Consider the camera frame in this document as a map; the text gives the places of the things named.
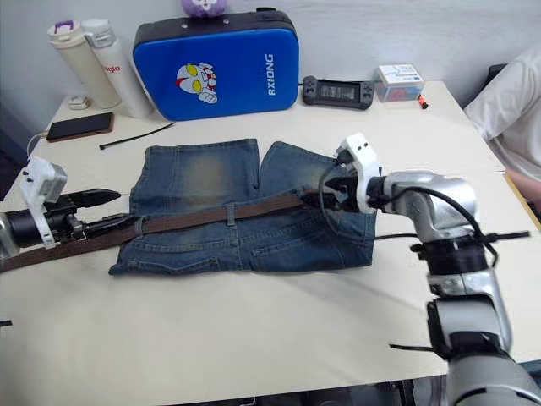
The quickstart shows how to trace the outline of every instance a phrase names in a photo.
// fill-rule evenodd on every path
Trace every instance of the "denim jeans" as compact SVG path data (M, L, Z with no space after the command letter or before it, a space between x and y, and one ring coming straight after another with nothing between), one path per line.
M305 272L371 263L375 215L327 211L349 239L335 235L317 207L235 219L235 207L317 189L333 163L283 142L272 145L260 170L259 161L256 140L147 149L130 195L132 214L158 217L225 206L228 219L133 239L109 273ZM329 178L344 174L336 167Z

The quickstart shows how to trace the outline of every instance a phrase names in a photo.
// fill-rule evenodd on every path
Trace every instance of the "brown leather belt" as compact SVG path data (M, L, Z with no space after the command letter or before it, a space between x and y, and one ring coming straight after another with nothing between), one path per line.
M297 195L283 195L262 200L253 205L235 206L234 216L236 219L263 216L273 211L291 209L303 204ZM177 216L159 217L143 221L142 224L132 224L129 227L111 231L105 235L93 239L81 239L46 250L27 251L20 255L0 261L0 273L11 271L22 266L40 264L45 261L68 258L69 256L84 254L86 252L104 250L115 245L127 243L129 240L142 234L159 233L163 231L179 230L200 226L211 222L227 220L227 208L197 211L194 213L180 214Z

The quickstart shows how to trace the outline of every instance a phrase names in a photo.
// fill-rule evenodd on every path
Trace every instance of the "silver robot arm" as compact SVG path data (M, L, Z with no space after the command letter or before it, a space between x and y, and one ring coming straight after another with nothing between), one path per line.
M109 189L90 189L61 195L68 176L62 167L32 156L22 171L19 188L27 205L21 211L0 212L0 261L16 256L21 248L58 244L102 235L135 217L118 214L97 222L80 221L79 208L103 205L120 194Z
M468 221L477 214L473 189L460 178L426 171L380 176L376 155L362 134L338 150L358 174L361 212L380 209L412 219L421 244L412 251L427 261L427 304L433 350L449 362L452 405L541 404L541 390L508 355L511 326L495 272L484 256L483 236ZM463 207L461 214L448 198Z

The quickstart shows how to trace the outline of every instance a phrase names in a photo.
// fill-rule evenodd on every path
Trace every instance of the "white water bottle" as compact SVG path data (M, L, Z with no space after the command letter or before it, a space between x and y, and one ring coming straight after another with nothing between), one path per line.
M129 115L143 118L154 109L124 54L120 40L106 19L88 19L82 23L85 35L113 87L122 98Z
M120 97L86 43L79 21L60 21L49 28L47 34L51 45L74 70L98 107L109 108L120 102Z

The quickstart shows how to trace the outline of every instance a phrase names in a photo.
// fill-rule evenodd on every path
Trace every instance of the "phone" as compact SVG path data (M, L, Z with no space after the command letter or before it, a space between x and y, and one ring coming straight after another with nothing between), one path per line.
M366 110L372 105L372 82L340 82L338 80L303 79L303 101L308 105L350 107Z
M110 133L114 117L112 112L104 112L94 116L52 123L47 135L47 141L57 142L87 135Z

